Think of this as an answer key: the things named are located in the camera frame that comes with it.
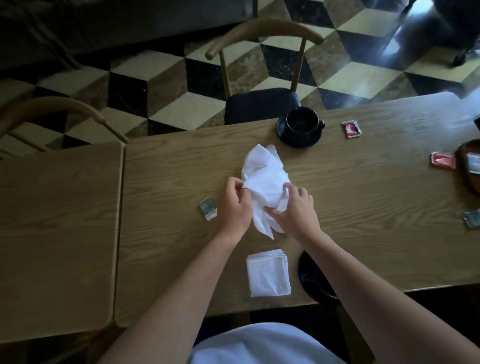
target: curved wooden backrest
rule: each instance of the curved wooden backrest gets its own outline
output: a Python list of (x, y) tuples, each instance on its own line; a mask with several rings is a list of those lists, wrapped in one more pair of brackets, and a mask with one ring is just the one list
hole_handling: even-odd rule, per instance
[(208, 60), (212, 60), (217, 54), (220, 56), (220, 65), (222, 67), (223, 88), (225, 89), (225, 96), (229, 99), (232, 96), (230, 90), (230, 81), (227, 74), (227, 65), (223, 55), (223, 48), (241, 42), (262, 36), (297, 36), (302, 38), (300, 50), (297, 56), (297, 63), (292, 77), (290, 90), (297, 90), (297, 85), (300, 78), (301, 64), (303, 62), (303, 53), (305, 52), (305, 45), (307, 40), (313, 44), (320, 45), (323, 43), (323, 37), (307, 28), (306, 26), (293, 22), (291, 20), (283, 19), (253, 19), (242, 23), (223, 37), (219, 38), (210, 49), (205, 53)]
[[(25, 137), (19, 135), (15, 130), (20, 124), (31, 121), (33, 119), (39, 118), (41, 116), (47, 115), (51, 112), (58, 111), (70, 111), (84, 114), (92, 118), (99, 124), (104, 125), (112, 134), (119, 138), (124, 143), (128, 143), (129, 139), (124, 136), (122, 133), (117, 131), (114, 127), (109, 125), (105, 118), (93, 107), (72, 99), (68, 97), (59, 97), (59, 96), (45, 96), (31, 98), (27, 101), (24, 101), (20, 104), (13, 106), (11, 109), (7, 110), (0, 117), (0, 137), (8, 134), (11, 137), (25, 143), (40, 152), (49, 151), (45, 146), (39, 145), (31, 140), (26, 139)], [(0, 150), (3, 156), (10, 155), (11, 153)]]

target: hand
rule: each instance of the hand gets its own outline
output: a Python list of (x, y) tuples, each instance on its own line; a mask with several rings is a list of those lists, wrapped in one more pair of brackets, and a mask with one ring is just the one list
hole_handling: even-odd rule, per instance
[(298, 189), (291, 183), (285, 183), (288, 188), (288, 205), (284, 212), (271, 207), (265, 211), (275, 219), (282, 230), (295, 239), (315, 239), (322, 233), (317, 213), (313, 209), (313, 197), (304, 188)]
[(243, 181), (229, 177), (218, 205), (217, 236), (237, 244), (252, 222), (252, 194)]

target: chair seat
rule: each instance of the chair seat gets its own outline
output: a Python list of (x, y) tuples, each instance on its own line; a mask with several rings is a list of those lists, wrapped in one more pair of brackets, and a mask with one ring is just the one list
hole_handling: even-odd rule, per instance
[(298, 95), (288, 88), (268, 88), (235, 94), (225, 105), (225, 125), (279, 118), (299, 106)]

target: folded napkin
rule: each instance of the folded napkin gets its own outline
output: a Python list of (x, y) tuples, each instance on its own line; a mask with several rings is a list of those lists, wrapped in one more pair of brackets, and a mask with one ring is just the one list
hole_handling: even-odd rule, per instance
[(253, 223), (257, 230), (273, 239), (272, 229), (283, 232), (275, 220), (264, 211), (264, 207), (274, 207), (285, 211), (288, 203), (288, 190), (283, 188), (290, 182), (283, 170), (283, 163), (274, 146), (267, 148), (258, 144), (245, 158), (241, 171), (243, 187), (252, 193)]
[(251, 297), (291, 293), (287, 256), (281, 249), (249, 255), (247, 272)]

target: cup rim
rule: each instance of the cup rim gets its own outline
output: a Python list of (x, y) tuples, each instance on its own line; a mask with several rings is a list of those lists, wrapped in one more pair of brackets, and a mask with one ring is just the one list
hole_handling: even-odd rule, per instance
[[(293, 129), (293, 128), (289, 125), (289, 123), (288, 123), (288, 115), (289, 115), (292, 111), (295, 111), (295, 110), (306, 110), (306, 111), (308, 111), (308, 112), (310, 112), (310, 111), (313, 112), (313, 114), (314, 114), (315, 117), (317, 118), (317, 123), (316, 123), (316, 125), (315, 125), (314, 127), (312, 127), (312, 128), (311, 128), (309, 131), (307, 131), (307, 132), (299, 132), (298, 130)], [(299, 107), (297, 107), (297, 108), (294, 108), (293, 110), (290, 110), (290, 111), (287, 113), (287, 115), (285, 116), (285, 125), (288, 127), (288, 129), (289, 129), (292, 133), (299, 134), (299, 135), (310, 135), (310, 134), (313, 134), (313, 133), (316, 131), (316, 129), (318, 128), (318, 126), (320, 125), (320, 119), (318, 118), (317, 113), (316, 113), (314, 110), (312, 110), (311, 108), (308, 108), (308, 107), (306, 107), (306, 106), (299, 106)]]

